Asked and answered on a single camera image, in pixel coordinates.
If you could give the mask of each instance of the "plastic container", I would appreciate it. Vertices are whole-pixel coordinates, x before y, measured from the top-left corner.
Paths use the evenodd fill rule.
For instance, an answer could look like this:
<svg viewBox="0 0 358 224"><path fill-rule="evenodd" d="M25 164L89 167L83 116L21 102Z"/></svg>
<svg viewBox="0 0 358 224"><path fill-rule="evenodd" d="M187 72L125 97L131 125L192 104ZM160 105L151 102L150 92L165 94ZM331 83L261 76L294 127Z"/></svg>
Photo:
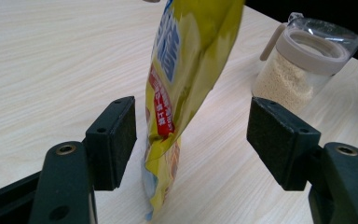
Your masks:
<svg viewBox="0 0 358 224"><path fill-rule="evenodd" d="M358 49L358 35L327 21L297 18L275 31L253 95L299 113Z"/></svg>

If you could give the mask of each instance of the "plastic bag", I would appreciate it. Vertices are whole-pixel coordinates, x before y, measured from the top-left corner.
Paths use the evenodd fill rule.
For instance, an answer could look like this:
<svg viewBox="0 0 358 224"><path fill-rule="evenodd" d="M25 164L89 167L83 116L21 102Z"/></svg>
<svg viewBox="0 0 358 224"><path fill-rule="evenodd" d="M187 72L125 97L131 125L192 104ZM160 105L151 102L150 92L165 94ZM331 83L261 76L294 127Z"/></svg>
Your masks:
<svg viewBox="0 0 358 224"><path fill-rule="evenodd" d="M237 37L243 3L167 1L146 82L148 140L143 179L153 206L147 219L161 208L172 187L180 135L223 71Z"/></svg>

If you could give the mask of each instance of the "light wood grain surface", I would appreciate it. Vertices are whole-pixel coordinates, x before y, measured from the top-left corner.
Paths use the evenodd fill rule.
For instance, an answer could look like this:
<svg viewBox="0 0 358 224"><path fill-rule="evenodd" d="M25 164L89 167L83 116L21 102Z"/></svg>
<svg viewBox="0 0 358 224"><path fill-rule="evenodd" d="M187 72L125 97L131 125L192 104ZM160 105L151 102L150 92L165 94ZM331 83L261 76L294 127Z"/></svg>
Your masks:
<svg viewBox="0 0 358 224"><path fill-rule="evenodd" d="M165 1L0 1L0 188L81 141L117 98L134 95L138 140L121 187L96 192L100 223L146 223L141 180L145 82ZM258 58L279 25L245 7L222 76L183 133L177 178L153 223L312 223L304 192L285 192L246 141ZM300 114L321 146L358 147L354 59Z"/></svg>

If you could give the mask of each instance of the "white lid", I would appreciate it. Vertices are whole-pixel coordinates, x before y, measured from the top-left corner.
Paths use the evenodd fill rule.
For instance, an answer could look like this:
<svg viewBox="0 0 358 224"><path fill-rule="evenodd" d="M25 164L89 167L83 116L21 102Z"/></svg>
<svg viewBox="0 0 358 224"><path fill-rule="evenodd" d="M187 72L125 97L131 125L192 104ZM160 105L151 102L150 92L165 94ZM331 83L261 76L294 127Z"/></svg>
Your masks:
<svg viewBox="0 0 358 224"><path fill-rule="evenodd" d="M297 67L327 76L339 72L351 57L341 45L295 29L283 31L276 50Z"/></svg>

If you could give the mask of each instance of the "metal screw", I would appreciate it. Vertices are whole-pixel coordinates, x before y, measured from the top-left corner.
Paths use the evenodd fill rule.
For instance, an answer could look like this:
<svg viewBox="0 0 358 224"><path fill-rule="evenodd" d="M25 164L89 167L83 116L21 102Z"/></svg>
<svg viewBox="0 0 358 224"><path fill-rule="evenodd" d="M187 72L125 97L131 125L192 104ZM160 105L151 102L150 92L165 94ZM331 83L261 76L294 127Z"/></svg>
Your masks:
<svg viewBox="0 0 358 224"><path fill-rule="evenodd" d="M76 147L74 145L65 145L62 147L57 148L56 154L60 156L64 156L67 154L70 154L76 150Z"/></svg>
<svg viewBox="0 0 358 224"><path fill-rule="evenodd" d="M357 156L357 151L348 147L336 147L336 151L346 156Z"/></svg>

